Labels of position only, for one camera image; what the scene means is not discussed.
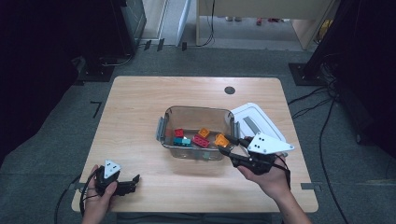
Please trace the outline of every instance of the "table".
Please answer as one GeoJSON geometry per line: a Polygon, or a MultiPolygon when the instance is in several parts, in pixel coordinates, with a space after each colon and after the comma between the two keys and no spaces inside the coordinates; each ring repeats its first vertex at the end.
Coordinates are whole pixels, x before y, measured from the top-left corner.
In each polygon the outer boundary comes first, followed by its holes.
{"type": "MultiPolygon", "coordinates": [[[[196,45],[200,45],[200,17],[212,15],[213,1],[196,0],[196,45]]],[[[216,0],[213,15],[292,19],[301,46],[307,49],[332,11],[334,2],[335,0],[216,0]]]]}
{"type": "MultiPolygon", "coordinates": [[[[278,212],[273,200],[247,181],[231,161],[173,158],[155,134],[160,117],[172,105],[234,109],[246,103],[261,107],[295,149],[287,157],[291,190],[305,212],[318,202],[281,83],[264,77],[117,77],[85,163],[81,183],[95,164],[106,159],[121,166],[119,181],[141,175],[136,192],[118,197],[112,212],[263,213],[278,212]],[[234,87],[227,94],[226,87],[234,87]]],[[[72,208],[79,211],[79,192],[72,208]]]]}

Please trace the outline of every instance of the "transparent container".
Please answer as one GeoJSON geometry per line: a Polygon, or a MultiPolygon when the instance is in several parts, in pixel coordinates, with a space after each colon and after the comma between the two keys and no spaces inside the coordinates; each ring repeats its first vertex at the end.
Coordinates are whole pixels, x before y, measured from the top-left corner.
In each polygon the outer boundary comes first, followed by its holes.
{"type": "Polygon", "coordinates": [[[163,147],[170,149],[175,158],[220,161],[223,156],[215,145],[215,137],[218,133],[235,136],[238,133],[236,127],[230,110],[175,105],[169,107],[163,118],[160,118],[157,140],[163,147]],[[203,128],[210,131],[206,138],[209,141],[207,147],[199,147],[192,141],[188,147],[174,145],[175,130],[183,129],[183,137],[192,140],[203,128]]]}

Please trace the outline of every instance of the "hand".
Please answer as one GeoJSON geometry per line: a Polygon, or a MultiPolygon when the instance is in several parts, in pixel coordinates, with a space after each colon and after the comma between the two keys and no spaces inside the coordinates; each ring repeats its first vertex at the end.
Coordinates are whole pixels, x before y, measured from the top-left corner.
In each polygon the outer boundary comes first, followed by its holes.
{"type": "MultiPolygon", "coordinates": [[[[91,174],[98,169],[97,165],[94,165],[91,174]]],[[[95,189],[95,180],[92,178],[88,184],[87,200],[85,200],[85,213],[82,219],[83,224],[88,223],[100,223],[105,217],[107,209],[110,205],[110,199],[114,191],[116,191],[117,182],[109,184],[106,188],[105,194],[101,197],[95,189]]]]}
{"type": "MultiPolygon", "coordinates": [[[[276,159],[275,164],[285,166],[281,159],[276,159]]],[[[247,180],[257,183],[262,191],[274,200],[290,192],[285,171],[279,168],[273,166],[270,172],[263,175],[255,175],[245,166],[238,166],[237,169],[247,180]]]]}

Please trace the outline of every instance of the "red block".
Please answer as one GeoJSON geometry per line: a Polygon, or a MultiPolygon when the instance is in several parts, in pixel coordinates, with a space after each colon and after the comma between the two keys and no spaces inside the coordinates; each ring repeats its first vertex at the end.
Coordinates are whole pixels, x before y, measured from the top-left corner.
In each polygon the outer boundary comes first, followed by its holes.
{"type": "Polygon", "coordinates": [[[184,137],[183,129],[175,129],[175,137],[184,137]]]}
{"type": "Polygon", "coordinates": [[[205,138],[203,138],[201,135],[196,134],[192,140],[191,140],[195,145],[197,145],[198,147],[207,147],[209,146],[209,140],[206,140],[205,138]]]}

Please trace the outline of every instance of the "carpeted floor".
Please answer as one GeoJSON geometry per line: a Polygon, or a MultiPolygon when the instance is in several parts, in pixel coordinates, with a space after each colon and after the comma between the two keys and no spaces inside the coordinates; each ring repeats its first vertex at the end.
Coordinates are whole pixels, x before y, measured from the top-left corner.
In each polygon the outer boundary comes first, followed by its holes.
{"type": "MultiPolygon", "coordinates": [[[[139,49],[117,76],[277,77],[288,102],[316,87],[297,87],[288,63],[306,63],[306,51],[167,47],[139,49]]],[[[10,153],[0,171],[0,223],[53,223],[58,199],[81,172],[111,88],[108,83],[72,86],[34,137],[10,153]],[[98,114],[98,104],[102,102],[98,114]]],[[[328,98],[315,94],[290,105],[293,115],[328,98]]],[[[319,209],[314,223],[344,223],[327,185],[318,146],[330,103],[294,120],[319,209]]],[[[393,223],[396,214],[396,161],[376,146],[359,146],[343,106],[335,103],[323,134],[322,159],[332,190],[349,223],[393,223]]],[[[72,211],[74,192],[63,198],[58,223],[79,223],[72,211]]],[[[104,223],[114,223],[109,214],[104,223]]],[[[273,214],[273,223],[280,223],[273,214]]]]}

